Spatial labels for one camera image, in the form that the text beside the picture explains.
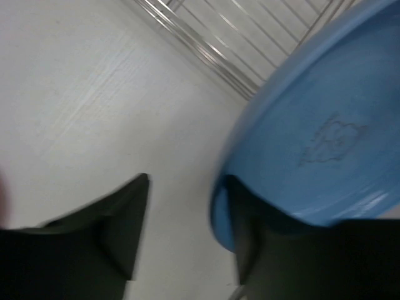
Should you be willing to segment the blue plastic plate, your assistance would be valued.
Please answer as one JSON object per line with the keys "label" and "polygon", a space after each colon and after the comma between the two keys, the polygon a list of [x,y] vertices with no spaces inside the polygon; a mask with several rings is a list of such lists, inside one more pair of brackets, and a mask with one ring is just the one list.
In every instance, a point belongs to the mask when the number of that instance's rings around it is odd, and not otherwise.
{"label": "blue plastic plate", "polygon": [[343,12],[247,104],[210,200],[214,237],[232,251],[227,175],[317,226],[399,205],[398,1],[361,1]]}

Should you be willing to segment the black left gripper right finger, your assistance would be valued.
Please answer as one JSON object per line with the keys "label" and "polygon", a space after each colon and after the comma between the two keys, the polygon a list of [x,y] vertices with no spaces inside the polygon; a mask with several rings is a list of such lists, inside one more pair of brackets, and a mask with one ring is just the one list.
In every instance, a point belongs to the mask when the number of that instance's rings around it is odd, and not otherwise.
{"label": "black left gripper right finger", "polygon": [[399,221],[301,222],[253,194],[226,187],[239,282],[248,299],[398,299]]}

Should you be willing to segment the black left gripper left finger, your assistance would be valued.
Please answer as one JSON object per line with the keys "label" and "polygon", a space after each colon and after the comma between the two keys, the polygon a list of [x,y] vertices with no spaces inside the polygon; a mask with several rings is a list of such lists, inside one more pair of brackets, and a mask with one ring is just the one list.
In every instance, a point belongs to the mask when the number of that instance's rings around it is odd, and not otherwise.
{"label": "black left gripper left finger", "polygon": [[146,215],[146,173],[41,227],[1,230],[2,299],[122,299]]}

